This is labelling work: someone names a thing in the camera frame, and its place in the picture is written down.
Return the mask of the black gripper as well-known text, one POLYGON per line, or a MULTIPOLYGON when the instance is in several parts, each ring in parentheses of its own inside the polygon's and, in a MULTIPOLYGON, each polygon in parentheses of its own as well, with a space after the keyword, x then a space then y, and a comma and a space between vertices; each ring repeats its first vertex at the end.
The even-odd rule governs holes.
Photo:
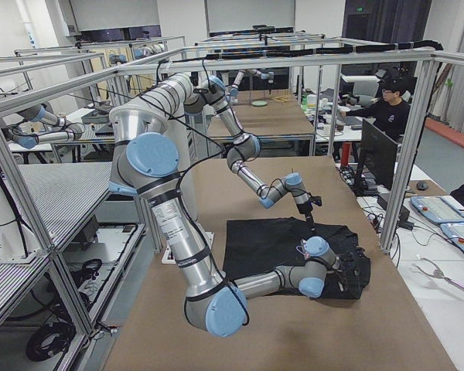
POLYGON ((315 224, 312 216, 313 206, 322 205, 321 196, 301 195, 296 197, 296 206, 298 211, 305 217, 306 225, 312 233, 315 232, 315 224))
POLYGON ((340 254, 337 278, 341 290, 363 290, 367 286, 367 256, 363 250, 340 254))

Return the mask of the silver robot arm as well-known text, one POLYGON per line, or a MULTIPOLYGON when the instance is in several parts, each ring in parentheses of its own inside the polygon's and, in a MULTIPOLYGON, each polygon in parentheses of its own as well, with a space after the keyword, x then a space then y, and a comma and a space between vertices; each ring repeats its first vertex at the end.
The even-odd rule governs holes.
POLYGON ((275 180, 271 185, 263 183, 246 165, 260 154, 258 137, 244 130, 225 95, 222 81, 215 76, 207 77, 203 85, 195 86, 196 80, 186 73, 177 73, 157 83, 152 89, 139 94, 132 104, 141 111, 144 122, 159 125, 160 131, 168 121, 179 122, 177 111, 182 108, 187 114, 201 112, 211 106, 233 138, 233 147, 227 153, 227 166, 239 176, 259 197, 264 208, 273 206, 285 194, 292 194, 298 211, 310 226, 314 225, 312 204, 321 204, 321 199, 312 197, 305 190, 302 177, 289 174, 275 180))
POLYGON ((109 189, 148 201, 186 279, 183 311, 193 327, 217 337, 231 336, 250 321, 248 299, 284 289, 319 298, 329 275, 336 278, 345 298, 360 298, 370 281, 370 261, 361 250, 337 253, 326 239, 316 235, 314 198, 305 190, 300 174, 288 174, 267 186, 247 167, 239 165, 239 177, 258 194, 264 208, 292 195, 310 235, 297 249, 305 258, 303 264, 278 265, 261 274, 230 279, 218 268, 207 237, 183 202, 180 182, 185 175, 178 170, 175 143, 165 136, 167 118, 153 111, 118 107, 110 113, 110 119, 118 149, 112 161, 109 189))

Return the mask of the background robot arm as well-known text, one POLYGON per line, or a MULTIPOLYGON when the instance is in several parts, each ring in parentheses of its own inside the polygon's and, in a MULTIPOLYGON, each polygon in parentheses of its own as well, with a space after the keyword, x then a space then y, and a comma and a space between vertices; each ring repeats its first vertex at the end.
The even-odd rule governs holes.
POLYGON ((20 123, 2 129, 7 140, 23 148, 31 149, 42 143, 77 141, 84 133, 82 123, 73 123, 63 116, 57 116, 49 112, 42 104, 18 111, 17 114, 28 122, 39 122, 45 127, 39 133, 26 133, 19 127, 20 123))

